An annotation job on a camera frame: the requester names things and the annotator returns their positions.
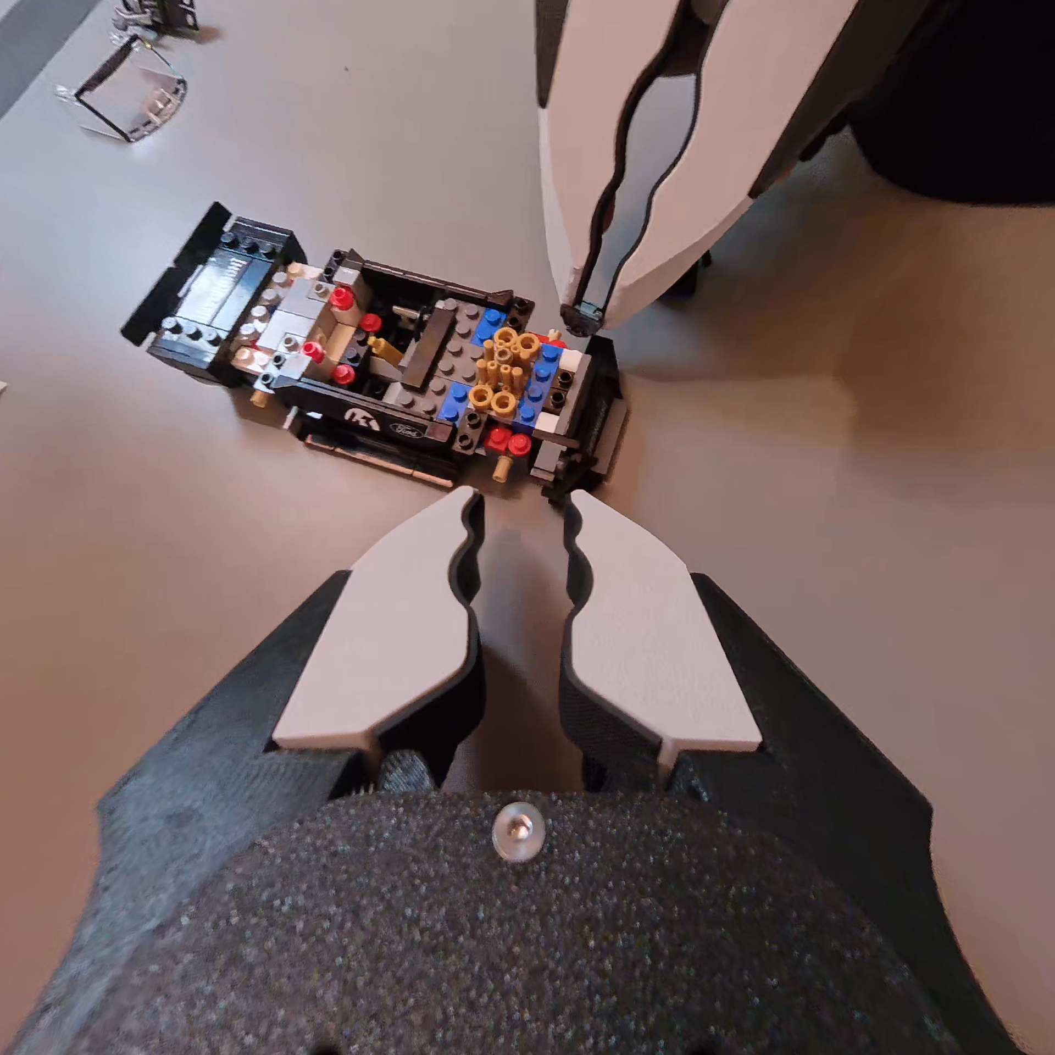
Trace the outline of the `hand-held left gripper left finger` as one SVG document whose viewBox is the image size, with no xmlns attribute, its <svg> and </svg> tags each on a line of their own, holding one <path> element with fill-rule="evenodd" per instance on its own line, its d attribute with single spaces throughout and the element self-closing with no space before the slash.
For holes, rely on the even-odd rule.
<svg viewBox="0 0 1055 1055">
<path fill-rule="evenodd" d="M 350 570 L 272 732 L 283 748 L 413 749 L 431 771 L 483 717 L 469 601 L 483 497 L 460 486 L 395 528 Z"/>
</svg>

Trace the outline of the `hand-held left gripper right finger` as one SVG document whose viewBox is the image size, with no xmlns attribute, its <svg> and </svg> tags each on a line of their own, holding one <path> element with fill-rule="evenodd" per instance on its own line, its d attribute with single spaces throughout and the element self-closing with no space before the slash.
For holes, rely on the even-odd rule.
<svg viewBox="0 0 1055 1055">
<path fill-rule="evenodd" d="M 576 491 L 564 511 L 567 591 L 559 711 L 567 736 L 605 766 L 762 743 L 692 576 L 669 546 Z"/>
</svg>

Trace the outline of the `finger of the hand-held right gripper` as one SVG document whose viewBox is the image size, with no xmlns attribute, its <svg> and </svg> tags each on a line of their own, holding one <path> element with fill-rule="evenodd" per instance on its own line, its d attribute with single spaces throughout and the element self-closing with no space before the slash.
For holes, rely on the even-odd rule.
<svg viewBox="0 0 1055 1055">
<path fill-rule="evenodd" d="M 749 192 L 835 44 L 852 1 L 730 1 L 699 74 L 692 135 L 650 199 L 605 325 L 660 298 L 750 206 Z"/>
<path fill-rule="evenodd" d="M 587 302 L 626 134 L 673 41 L 679 1 L 536 3 L 536 96 L 546 252 L 561 305 Z"/>
</svg>

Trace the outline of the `partly built lego car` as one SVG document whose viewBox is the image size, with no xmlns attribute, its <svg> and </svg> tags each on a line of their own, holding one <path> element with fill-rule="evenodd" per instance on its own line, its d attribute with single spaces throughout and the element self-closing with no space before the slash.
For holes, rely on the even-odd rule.
<svg viewBox="0 0 1055 1055">
<path fill-rule="evenodd" d="M 613 342 L 534 331 L 535 303 L 337 249 L 211 204 L 121 335 L 202 383 L 286 411 L 311 448 L 452 488 L 474 459 L 555 509 L 609 477 L 624 439 Z"/>
</svg>

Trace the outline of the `black lego panel piece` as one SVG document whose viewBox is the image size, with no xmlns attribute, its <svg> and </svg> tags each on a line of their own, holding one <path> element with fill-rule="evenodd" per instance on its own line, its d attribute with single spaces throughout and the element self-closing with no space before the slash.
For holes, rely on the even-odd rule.
<svg viewBox="0 0 1055 1055">
<path fill-rule="evenodd" d="M 197 35 L 202 27 L 195 1 L 118 1 L 112 22 L 119 33 L 142 38 Z"/>
</svg>

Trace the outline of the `transparent lego windshield piece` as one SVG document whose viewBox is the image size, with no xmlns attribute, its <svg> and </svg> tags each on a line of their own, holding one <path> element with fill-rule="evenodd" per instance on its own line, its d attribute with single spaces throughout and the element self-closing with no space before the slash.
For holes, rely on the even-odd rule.
<svg viewBox="0 0 1055 1055">
<path fill-rule="evenodd" d="M 55 94 L 87 131 L 134 143 L 174 116 L 188 82 L 149 39 L 115 39 L 119 45 L 80 87 L 55 87 Z"/>
</svg>

